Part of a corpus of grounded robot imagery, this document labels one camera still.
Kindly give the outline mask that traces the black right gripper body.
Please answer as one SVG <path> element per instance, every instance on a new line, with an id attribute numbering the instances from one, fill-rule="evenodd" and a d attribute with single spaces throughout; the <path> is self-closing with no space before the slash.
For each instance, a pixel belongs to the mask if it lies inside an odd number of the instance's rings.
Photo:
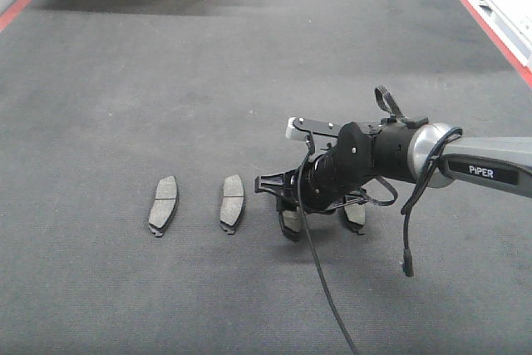
<path id="1" fill-rule="evenodd" d="M 315 137 L 307 134 L 310 154 Z M 356 122 L 339 131 L 336 145 L 294 170 L 255 178 L 254 191 L 269 193 L 308 213 L 327 213 L 333 204 L 377 176 L 372 160 L 373 139 Z"/>

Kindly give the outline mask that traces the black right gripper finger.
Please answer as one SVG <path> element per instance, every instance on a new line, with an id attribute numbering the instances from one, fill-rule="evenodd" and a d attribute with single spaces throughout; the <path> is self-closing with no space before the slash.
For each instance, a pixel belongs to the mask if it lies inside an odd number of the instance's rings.
<path id="1" fill-rule="evenodd" d="M 341 207 L 338 209 L 340 222 L 342 224 L 342 227 L 344 227 L 347 230 L 353 230 L 353 223 L 348 218 L 348 214 L 346 213 L 346 210 L 344 207 Z"/>
<path id="2" fill-rule="evenodd" d="M 281 199 L 276 200 L 278 221 L 283 235 L 292 241 L 299 241 L 299 209 Z"/>

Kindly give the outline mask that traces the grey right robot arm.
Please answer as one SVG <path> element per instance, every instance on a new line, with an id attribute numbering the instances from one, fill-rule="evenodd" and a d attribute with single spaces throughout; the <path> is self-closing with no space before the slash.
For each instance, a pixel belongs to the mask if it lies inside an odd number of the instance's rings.
<path id="1" fill-rule="evenodd" d="M 316 150 L 314 160 L 275 175 L 256 178 L 254 190 L 274 195 L 277 210 L 331 214 L 370 197 L 363 186 L 370 180 L 415 185 L 403 206 L 406 213 L 426 187 L 443 188 L 463 180 L 516 195 L 531 195 L 531 139 L 529 137 L 464 137 L 460 128 L 430 123 L 426 118 L 400 122 L 395 117 L 378 123 L 350 122 L 344 126 L 292 117 L 286 136 Z"/>

